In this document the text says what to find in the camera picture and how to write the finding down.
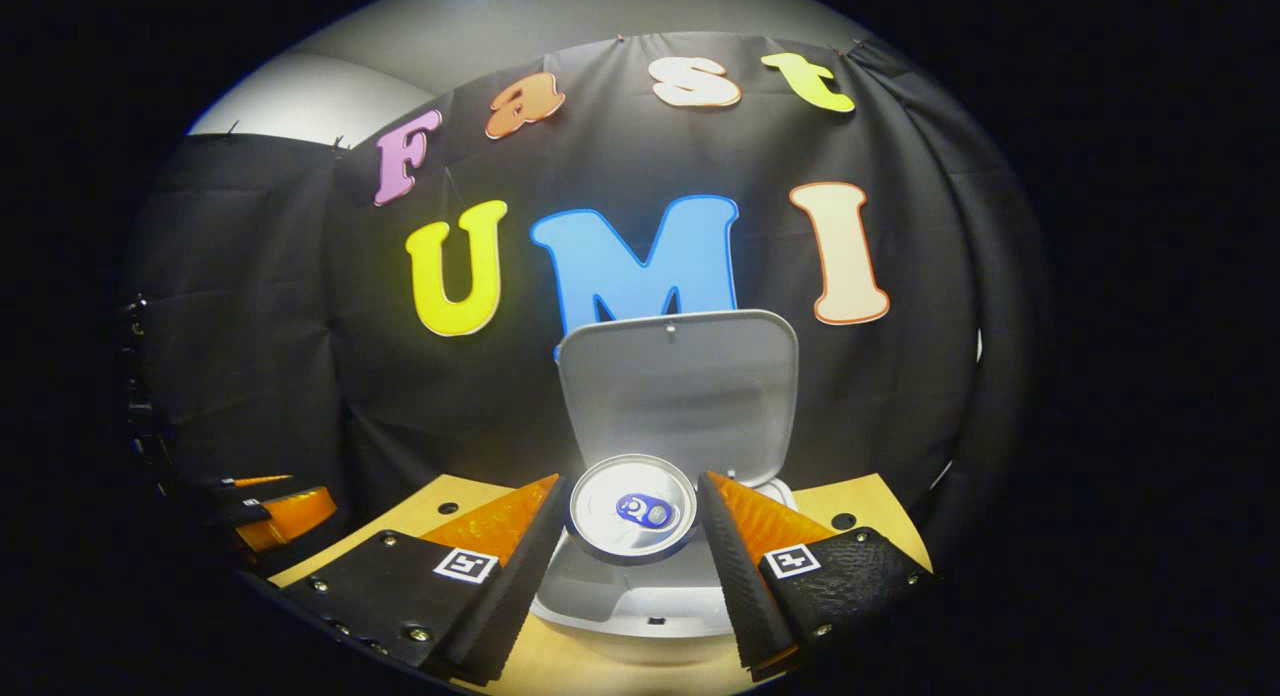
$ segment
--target orange plastic part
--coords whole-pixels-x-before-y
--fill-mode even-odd
[[[236,532],[256,553],[269,551],[293,541],[298,536],[324,523],[338,510],[328,487],[315,487],[311,491],[266,502],[262,508],[271,514],[270,519],[236,527]]]
[[[547,478],[516,487],[511,494],[431,528],[421,539],[442,546],[494,555],[499,564],[507,566],[507,559],[525,537],[529,525],[534,522],[558,477],[558,473],[550,473]]]
[[[771,496],[759,494],[740,482],[710,473],[708,476],[719,491],[733,526],[741,536],[751,563],[759,566],[765,553],[797,544],[813,544],[836,535],[813,518],[794,512]]]
[[[234,478],[233,486],[256,486],[259,484],[268,484],[271,481],[280,481],[280,478],[293,478],[292,473],[283,473],[282,476],[256,476],[252,478]]]

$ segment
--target yellow letter u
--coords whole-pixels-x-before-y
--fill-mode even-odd
[[[449,235],[448,223],[429,223],[404,241],[413,269],[413,304],[422,326],[440,336],[465,336],[480,331],[497,313],[502,292],[498,221],[503,216],[507,216],[507,203],[485,201],[458,217],[458,226],[471,235],[471,294],[462,301],[451,301],[444,296],[440,246]]]

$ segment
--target white container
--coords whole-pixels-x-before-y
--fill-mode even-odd
[[[564,403],[588,467],[653,454],[698,482],[727,473],[795,509],[782,470],[795,416],[795,331],[764,310],[677,313],[577,328],[561,344]],[[701,528],[657,563],[596,560],[562,534],[530,612],[561,628],[614,637],[732,635]],[[618,638],[598,638],[625,655]],[[663,654],[678,656],[678,650]],[[639,660],[669,660],[637,652]]]

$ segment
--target black clamp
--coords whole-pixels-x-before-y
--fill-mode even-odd
[[[739,655],[753,681],[791,670],[841,637],[874,627],[936,581],[869,527],[771,551],[753,564],[707,473],[698,482],[698,505]]]
[[[337,640],[439,679],[502,676],[564,526],[563,478],[506,564],[381,531],[284,587]]]

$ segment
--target aluminum can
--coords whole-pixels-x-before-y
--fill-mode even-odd
[[[588,554],[618,566],[666,559],[689,542],[698,495],[657,455],[612,455],[588,468],[568,500],[568,531]]]

